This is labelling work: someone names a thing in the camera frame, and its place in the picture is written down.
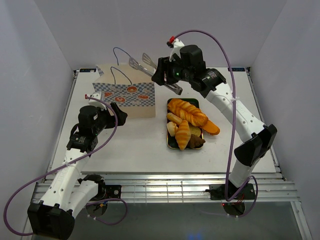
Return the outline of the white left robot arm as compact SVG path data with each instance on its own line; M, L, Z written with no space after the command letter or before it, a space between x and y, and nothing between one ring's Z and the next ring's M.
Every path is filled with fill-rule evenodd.
M100 101L80 108L78 123L70 132L61 169L57 171L49 189L38 203L31 203L28 219L35 235L67 240L75 220L91 200L106 195L100 176L80 179L82 169L98 144L98 135L105 129L116 130L125 124L128 115L115 102L106 106Z

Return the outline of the small pale round bun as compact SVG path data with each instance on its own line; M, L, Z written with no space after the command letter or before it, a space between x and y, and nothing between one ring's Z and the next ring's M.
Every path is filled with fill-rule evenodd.
M178 125L172 121L168 122L166 124L166 127L167 127L167 131L171 137L174 137L176 135L177 130L179 128Z

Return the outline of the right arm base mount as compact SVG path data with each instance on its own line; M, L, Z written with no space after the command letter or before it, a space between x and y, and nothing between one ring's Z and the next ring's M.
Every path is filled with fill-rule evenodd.
M236 193L236 188L232 183L228 184L228 198L231 198ZM225 184L210 184L206 193L210 194L211 200L225 200ZM243 189L233 198L234 200L254 200L256 196L254 186L251 183L247 183Z

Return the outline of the striped orange croissant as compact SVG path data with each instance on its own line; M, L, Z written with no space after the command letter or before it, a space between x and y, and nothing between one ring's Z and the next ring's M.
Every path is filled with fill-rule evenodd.
M178 126L178 129L175 133L175 140L181 151L183 151L187 147L190 138L191 130L189 127L189 123L186 120L183 120L181 124Z

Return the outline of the long twisted pastry bread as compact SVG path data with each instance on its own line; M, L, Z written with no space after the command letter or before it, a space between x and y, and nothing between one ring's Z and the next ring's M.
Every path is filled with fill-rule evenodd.
M209 118L195 105L182 99L173 98L168 104L167 109L195 127L203 127Z

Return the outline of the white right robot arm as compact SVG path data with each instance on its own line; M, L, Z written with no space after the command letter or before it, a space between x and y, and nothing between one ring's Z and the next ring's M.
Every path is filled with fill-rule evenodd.
M257 162L271 148L277 128L257 119L236 99L235 90L226 78L217 69L206 67L202 50L197 45L169 46L172 49L170 56L158 59L151 80L177 95L183 91L177 83L189 83L232 124L232 132L239 135L242 144L230 150L236 162L233 167L227 167L224 193L226 199L237 199L244 193L244 186Z

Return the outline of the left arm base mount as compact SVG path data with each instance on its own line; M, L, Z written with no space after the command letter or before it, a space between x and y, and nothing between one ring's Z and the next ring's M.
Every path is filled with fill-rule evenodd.
M122 186L121 185L107 185L105 179L99 174L89 174L84 178L79 178L78 183L81 184L83 181L92 181L97 184L97 194L92 197L91 201L98 201L110 198L121 198Z

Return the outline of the metal serving tongs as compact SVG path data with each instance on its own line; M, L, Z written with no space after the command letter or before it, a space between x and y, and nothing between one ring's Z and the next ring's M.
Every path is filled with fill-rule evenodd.
M135 70L141 71L142 73L146 74L149 77L152 77L156 72L157 65L153 62L151 57L145 52L142 53L141 58L144 65L140 64L133 57L130 57L128 61L129 66Z

